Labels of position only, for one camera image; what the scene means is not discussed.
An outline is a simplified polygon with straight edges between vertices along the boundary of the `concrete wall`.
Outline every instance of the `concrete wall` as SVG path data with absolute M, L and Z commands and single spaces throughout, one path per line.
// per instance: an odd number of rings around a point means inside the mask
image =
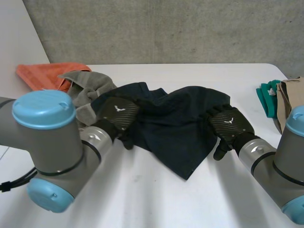
M 304 76 L 304 0 L 23 0 L 51 62 L 271 63 Z

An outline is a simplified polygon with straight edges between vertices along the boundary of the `black cable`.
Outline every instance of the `black cable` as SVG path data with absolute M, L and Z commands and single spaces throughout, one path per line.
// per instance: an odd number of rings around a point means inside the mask
M 29 172 L 27 172 L 26 174 L 24 174 L 22 177 L 14 180 L 14 181 L 7 181 L 4 182 L 0 185 L 0 191 L 2 192 L 6 192 L 6 191 L 10 191 L 13 188 L 22 186 L 24 184 L 29 183 L 29 181 L 36 176 L 37 171 L 35 171 L 36 168 L 31 169 Z
M 33 171 L 35 171 L 36 168 L 34 167 L 33 169 L 31 169 L 28 173 L 24 174 L 22 177 L 12 181 L 11 183 L 16 183 L 16 182 L 19 182 L 21 180 L 23 180 L 24 178 L 26 178 L 27 176 L 29 176 Z
M 33 177 L 35 177 L 36 174 L 37 174 L 37 171 L 34 172 L 33 174 L 31 174 L 30 176 L 28 176 L 27 178 L 25 178 L 23 181 L 20 181 L 19 183 L 14 184 L 13 187 L 12 187 L 12 189 L 13 189 L 13 188 L 16 188 L 16 187 L 20 187 L 20 186 L 22 186 L 22 185 L 25 185 L 25 184 L 29 183 L 29 181 L 30 181 Z

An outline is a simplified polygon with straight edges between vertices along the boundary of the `blue joint cap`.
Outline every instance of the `blue joint cap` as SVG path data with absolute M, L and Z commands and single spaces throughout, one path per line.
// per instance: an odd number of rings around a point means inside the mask
M 282 212 L 295 224 L 304 225 L 304 195 L 286 203 L 282 207 Z
M 74 197 L 61 187 L 43 179 L 32 178 L 27 186 L 30 199 L 38 206 L 54 213 L 64 212 Z
M 304 106 L 295 107 L 287 121 L 286 127 L 293 133 L 304 137 Z
M 72 122 L 76 110 L 68 94 L 58 90 L 41 90 L 18 98 L 13 104 L 12 114 L 25 127 L 50 130 Z

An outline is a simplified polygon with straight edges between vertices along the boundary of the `gray towel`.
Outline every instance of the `gray towel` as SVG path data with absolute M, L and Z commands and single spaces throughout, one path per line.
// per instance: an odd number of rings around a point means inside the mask
M 76 118 L 79 128 L 96 122 L 96 115 L 91 108 L 91 102 L 112 89 L 117 88 L 112 79 L 98 72 L 71 71 L 58 77 L 72 82 L 67 94 L 76 107 Z

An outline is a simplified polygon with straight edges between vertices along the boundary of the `table surface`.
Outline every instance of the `table surface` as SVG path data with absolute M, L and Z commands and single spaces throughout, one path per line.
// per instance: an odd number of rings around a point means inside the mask
M 270 64 L 94 65 L 117 86 L 144 81 L 172 92 L 204 86 L 231 96 L 256 134 L 274 147 L 280 133 L 266 118 L 256 88 L 286 77 Z M 7 147 L 0 148 L 2 154 Z M 294 228 L 232 152 L 221 161 L 212 154 L 184 181 L 150 152 L 131 151 L 116 140 L 111 152 L 61 214 L 45 211 L 27 197 L 25 186 L 0 194 L 1 228 Z M 9 148 L 0 160 L 0 182 L 33 167 L 27 152 Z

